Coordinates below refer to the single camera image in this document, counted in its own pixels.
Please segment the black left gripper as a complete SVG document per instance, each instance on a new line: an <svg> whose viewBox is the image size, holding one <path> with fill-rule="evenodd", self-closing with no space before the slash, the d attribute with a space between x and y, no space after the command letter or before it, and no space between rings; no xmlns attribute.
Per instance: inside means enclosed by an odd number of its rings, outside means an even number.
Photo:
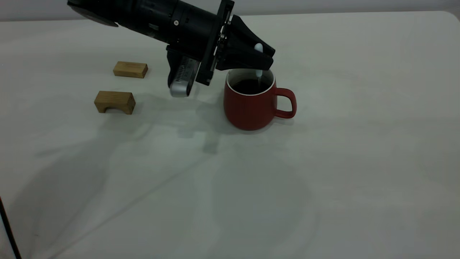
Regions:
<svg viewBox="0 0 460 259"><path fill-rule="evenodd" d="M222 0L214 19L207 47L200 63L196 82L209 85L215 67L227 69L258 69L266 71L272 66L275 49L256 36L243 20L233 15L234 1ZM220 53L220 44L226 40L225 52ZM263 46L263 53L255 53L255 45Z"/></svg>

